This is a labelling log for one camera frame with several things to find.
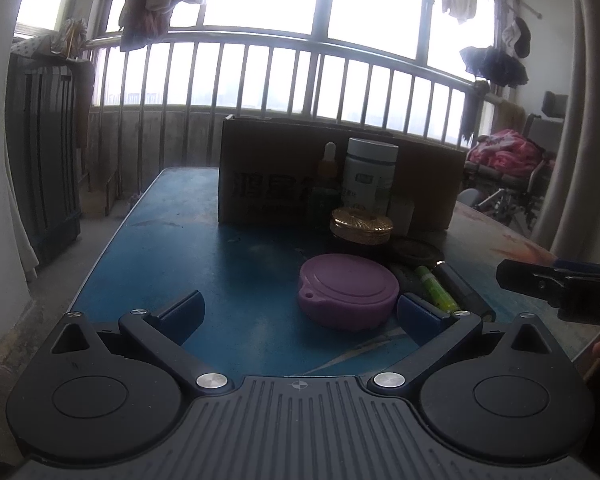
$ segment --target white dropper bulb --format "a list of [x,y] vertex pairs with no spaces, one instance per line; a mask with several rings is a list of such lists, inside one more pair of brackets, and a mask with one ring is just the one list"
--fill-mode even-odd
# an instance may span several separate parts
[[336,145],[333,142],[327,142],[324,145],[324,156],[322,160],[334,162],[336,160]]

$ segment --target table top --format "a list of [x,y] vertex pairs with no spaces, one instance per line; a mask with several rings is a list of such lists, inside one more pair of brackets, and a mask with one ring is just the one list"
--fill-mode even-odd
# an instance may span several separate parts
[[[503,225],[458,203],[448,231],[429,237],[498,321],[538,314],[570,358],[600,331],[558,320],[545,302],[500,289],[495,269],[504,258],[554,259]],[[298,307],[299,269],[325,252],[327,238],[302,228],[218,225],[218,170],[164,170],[105,248],[71,310],[94,322],[114,321],[197,289],[205,298],[205,320],[183,348],[236,382],[246,374],[384,369],[418,347],[395,317],[373,331],[346,333],[315,324]]]

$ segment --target pink clothing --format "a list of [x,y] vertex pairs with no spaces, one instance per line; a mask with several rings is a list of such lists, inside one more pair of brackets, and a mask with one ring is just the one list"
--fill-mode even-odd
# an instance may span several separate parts
[[527,178],[542,161],[542,150],[516,131],[502,130],[478,143],[467,158],[475,164]]

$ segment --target purple round container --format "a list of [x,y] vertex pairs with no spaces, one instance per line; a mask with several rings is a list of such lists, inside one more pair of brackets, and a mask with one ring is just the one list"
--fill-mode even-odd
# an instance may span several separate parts
[[351,254],[322,254],[300,269],[298,304],[323,326],[357,332],[391,315],[398,280],[383,266]]

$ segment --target concrete floor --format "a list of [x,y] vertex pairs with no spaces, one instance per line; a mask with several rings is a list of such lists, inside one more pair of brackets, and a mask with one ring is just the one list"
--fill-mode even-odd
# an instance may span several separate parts
[[15,465],[21,460],[4,416],[9,392],[40,344],[69,308],[127,212],[126,202],[116,202],[109,217],[82,219],[78,239],[51,264],[38,269],[38,278],[29,283],[32,305],[16,326],[18,336],[0,363],[0,462]]

